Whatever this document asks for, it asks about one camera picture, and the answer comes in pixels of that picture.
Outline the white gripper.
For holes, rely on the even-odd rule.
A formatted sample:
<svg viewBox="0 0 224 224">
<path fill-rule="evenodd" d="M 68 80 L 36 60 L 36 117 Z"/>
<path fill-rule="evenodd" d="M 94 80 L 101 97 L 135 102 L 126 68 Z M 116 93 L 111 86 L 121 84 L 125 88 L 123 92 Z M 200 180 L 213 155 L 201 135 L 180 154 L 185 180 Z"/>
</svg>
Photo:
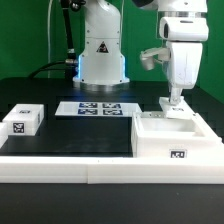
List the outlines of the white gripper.
<svg viewBox="0 0 224 224">
<path fill-rule="evenodd" d="M 182 89 L 192 89 L 197 81 L 203 45 L 194 42 L 166 42 L 170 51 L 167 78 L 171 84 L 170 103 L 181 102 Z"/>
</svg>

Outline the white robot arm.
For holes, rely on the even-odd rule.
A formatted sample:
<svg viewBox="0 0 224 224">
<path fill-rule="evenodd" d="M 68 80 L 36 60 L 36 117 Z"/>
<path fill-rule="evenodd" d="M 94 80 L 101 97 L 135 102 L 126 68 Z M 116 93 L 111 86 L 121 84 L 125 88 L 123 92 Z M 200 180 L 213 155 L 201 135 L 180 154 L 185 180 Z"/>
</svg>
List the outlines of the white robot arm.
<svg viewBox="0 0 224 224">
<path fill-rule="evenodd" d="M 208 39 L 205 14 L 206 0 L 132 0 L 142 10 L 157 12 L 155 29 L 162 45 L 140 54 L 142 66 L 151 70 L 160 63 L 169 83 L 169 102 L 177 105 L 185 89 L 197 81 L 202 43 Z M 106 0 L 60 0 L 65 19 L 68 56 L 74 62 L 72 79 L 76 85 L 112 88 L 129 82 L 125 76 L 125 57 L 121 40 L 130 38 L 137 45 L 151 29 L 142 19 L 121 33 L 122 17 L 118 9 Z M 69 12 L 82 9 L 85 15 L 85 48 L 75 53 Z"/>
</svg>

